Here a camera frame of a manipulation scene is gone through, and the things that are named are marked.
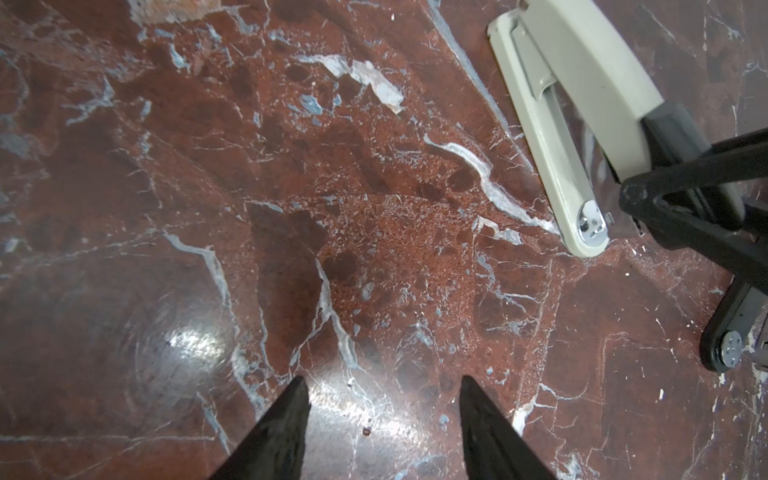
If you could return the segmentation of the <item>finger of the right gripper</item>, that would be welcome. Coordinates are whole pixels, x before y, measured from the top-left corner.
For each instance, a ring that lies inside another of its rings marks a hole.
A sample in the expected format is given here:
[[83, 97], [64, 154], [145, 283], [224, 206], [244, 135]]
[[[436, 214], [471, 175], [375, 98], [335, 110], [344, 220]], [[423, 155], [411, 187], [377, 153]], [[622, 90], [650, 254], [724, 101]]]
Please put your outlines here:
[[658, 198], [684, 190], [767, 178], [767, 129], [715, 145], [696, 160], [632, 177], [621, 185], [622, 198]]
[[762, 293], [767, 292], [767, 204], [746, 199], [738, 232], [675, 210], [642, 185], [621, 187], [621, 209], [644, 224], [666, 248], [690, 248]]

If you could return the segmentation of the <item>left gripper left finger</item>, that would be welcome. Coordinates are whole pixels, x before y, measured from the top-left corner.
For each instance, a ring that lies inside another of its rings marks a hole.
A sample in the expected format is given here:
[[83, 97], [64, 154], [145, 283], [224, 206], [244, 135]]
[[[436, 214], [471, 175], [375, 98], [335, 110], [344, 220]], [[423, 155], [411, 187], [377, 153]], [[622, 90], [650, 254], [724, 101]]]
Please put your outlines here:
[[306, 381], [297, 376], [209, 479], [299, 479], [310, 409]]

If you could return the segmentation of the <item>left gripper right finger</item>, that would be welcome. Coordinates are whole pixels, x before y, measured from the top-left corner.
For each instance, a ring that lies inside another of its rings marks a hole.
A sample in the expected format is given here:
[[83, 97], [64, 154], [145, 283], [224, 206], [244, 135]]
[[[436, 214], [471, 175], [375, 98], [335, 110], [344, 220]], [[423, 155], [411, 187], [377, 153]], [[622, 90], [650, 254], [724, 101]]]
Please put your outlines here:
[[469, 375], [462, 377], [459, 408], [469, 479], [556, 480]]

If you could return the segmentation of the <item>black stapler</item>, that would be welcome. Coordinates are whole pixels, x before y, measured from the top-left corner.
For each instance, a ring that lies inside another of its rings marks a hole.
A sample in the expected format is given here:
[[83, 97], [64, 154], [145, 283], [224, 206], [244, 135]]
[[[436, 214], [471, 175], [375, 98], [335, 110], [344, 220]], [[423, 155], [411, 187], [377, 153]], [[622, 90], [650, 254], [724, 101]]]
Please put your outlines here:
[[766, 304], [763, 292], [740, 277], [733, 279], [701, 336], [699, 355], [707, 370], [722, 374], [738, 365]]

